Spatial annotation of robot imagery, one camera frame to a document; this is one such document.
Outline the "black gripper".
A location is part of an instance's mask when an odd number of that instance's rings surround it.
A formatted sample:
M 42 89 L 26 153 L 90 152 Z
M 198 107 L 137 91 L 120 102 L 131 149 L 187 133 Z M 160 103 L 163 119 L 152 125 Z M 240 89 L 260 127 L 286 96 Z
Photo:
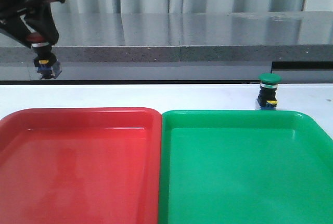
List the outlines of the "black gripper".
M 59 39 L 49 3 L 65 0 L 1 0 L 1 33 L 19 42 L 27 48 L 31 43 L 48 42 L 55 45 Z M 32 8 L 24 17 L 21 15 Z

